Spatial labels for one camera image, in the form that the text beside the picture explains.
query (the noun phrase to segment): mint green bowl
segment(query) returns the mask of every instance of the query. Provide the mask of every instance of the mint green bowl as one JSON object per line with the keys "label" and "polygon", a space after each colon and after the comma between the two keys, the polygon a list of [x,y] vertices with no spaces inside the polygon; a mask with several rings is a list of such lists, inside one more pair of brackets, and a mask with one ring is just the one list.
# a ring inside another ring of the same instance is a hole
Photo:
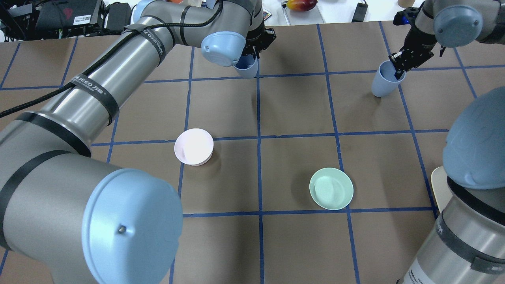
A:
{"label": "mint green bowl", "polygon": [[328,210],[344,208],[354,195],[354,186],[350,178],[335,168],[318,170],[311,178],[309,190],[312,199]]}

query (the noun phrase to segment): white label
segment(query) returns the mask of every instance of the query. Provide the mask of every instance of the white label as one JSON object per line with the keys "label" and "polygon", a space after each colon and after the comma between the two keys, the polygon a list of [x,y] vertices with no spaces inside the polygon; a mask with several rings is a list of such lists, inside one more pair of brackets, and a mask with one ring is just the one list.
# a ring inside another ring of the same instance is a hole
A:
{"label": "white label", "polygon": [[403,284],[435,284],[429,277],[424,273],[423,269],[419,265],[417,258],[414,263],[409,268],[409,271],[403,278]]}
{"label": "white label", "polygon": [[74,18],[74,26],[75,25],[82,25],[82,24],[89,24],[90,21],[91,21],[91,15],[75,17]]}

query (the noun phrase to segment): red apple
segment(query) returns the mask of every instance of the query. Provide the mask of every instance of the red apple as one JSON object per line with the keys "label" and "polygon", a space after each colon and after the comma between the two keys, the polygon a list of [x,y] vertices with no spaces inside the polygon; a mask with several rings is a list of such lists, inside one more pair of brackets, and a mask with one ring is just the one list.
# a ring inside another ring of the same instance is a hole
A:
{"label": "red apple", "polygon": [[317,0],[288,0],[287,7],[293,11],[305,12],[314,8]]}

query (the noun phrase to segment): robotic arm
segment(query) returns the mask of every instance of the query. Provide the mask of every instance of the robotic arm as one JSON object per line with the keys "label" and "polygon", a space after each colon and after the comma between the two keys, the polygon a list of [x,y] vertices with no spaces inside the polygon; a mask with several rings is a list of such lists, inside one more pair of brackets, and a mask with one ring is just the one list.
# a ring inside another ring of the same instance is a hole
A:
{"label": "robotic arm", "polygon": [[233,66],[275,39],[261,0],[212,9],[143,0],[135,24],[82,74],[0,132],[0,245],[60,283],[159,283],[182,232],[177,192],[149,174],[90,159],[91,143],[175,44]]}
{"label": "robotic arm", "polygon": [[445,48],[481,43],[505,44],[505,7],[496,0],[426,0],[419,8],[407,8],[394,17],[394,25],[411,29],[398,53],[389,56],[400,79],[433,57],[440,43]]}

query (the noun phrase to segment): wire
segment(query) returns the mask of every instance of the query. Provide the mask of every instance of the wire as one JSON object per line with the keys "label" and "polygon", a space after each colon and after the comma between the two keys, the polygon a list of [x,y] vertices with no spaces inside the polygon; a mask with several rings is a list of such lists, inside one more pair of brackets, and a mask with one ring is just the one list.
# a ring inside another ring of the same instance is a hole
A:
{"label": "wire", "polygon": [[[156,28],[162,28],[162,27],[205,27],[212,23],[212,21],[215,20],[215,18],[222,12],[223,10],[223,0],[219,0],[219,6],[216,10],[216,12],[208,19],[207,21],[199,24],[186,24],[186,23],[165,23],[165,24],[158,24],[158,25],[152,25],[148,26],[150,29],[156,29]],[[107,61],[114,53],[116,53],[119,48],[121,48],[126,42],[128,42],[130,39],[138,35],[140,32],[137,30],[132,30],[130,34],[128,34],[126,37],[124,37],[122,40],[120,40],[113,48],[111,48],[104,56],[102,56],[100,59],[98,59],[93,65],[91,65],[88,69],[86,69],[84,72],[82,72],[83,75],[90,75],[93,71],[98,69],[105,61]],[[15,106],[13,108],[10,108],[8,110],[0,112],[0,118],[8,116],[10,114],[16,113],[18,111],[24,110],[26,108],[32,107],[36,104],[40,104],[46,100],[49,100],[50,98],[57,96],[58,94],[67,91],[70,88],[73,88],[75,85],[71,82],[67,83],[63,87],[60,87],[59,89],[56,89],[44,96],[41,96],[37,99],[34,99],[32,101],[29,101],[27,103]]]}

